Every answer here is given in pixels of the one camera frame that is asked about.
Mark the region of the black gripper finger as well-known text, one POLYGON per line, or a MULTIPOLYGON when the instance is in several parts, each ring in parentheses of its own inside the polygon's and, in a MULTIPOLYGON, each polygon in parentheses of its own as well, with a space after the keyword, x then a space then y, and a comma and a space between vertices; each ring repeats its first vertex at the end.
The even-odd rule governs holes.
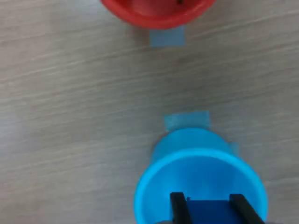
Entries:
POLYGON ((187 202, 183 192, 170 193, 174 224, 192 224, 187 202))
POLYGON ((229 205, 242 221, 242 224, 265 224, 244 195, 231 194, 229 196, 229 205))

